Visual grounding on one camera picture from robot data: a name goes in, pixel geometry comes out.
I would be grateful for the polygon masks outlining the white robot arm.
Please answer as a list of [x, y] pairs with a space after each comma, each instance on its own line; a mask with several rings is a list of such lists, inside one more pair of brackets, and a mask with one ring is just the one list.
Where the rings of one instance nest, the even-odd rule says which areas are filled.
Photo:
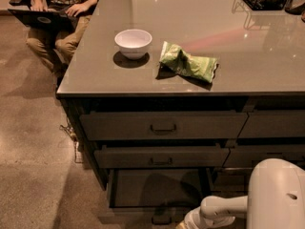
[[265, 159], [254, 167], [246, 196], [208, 196], [175, 229], [224, 229], [237, 218], [246, 219], [246, 229], [305, 229], [305, 170]]

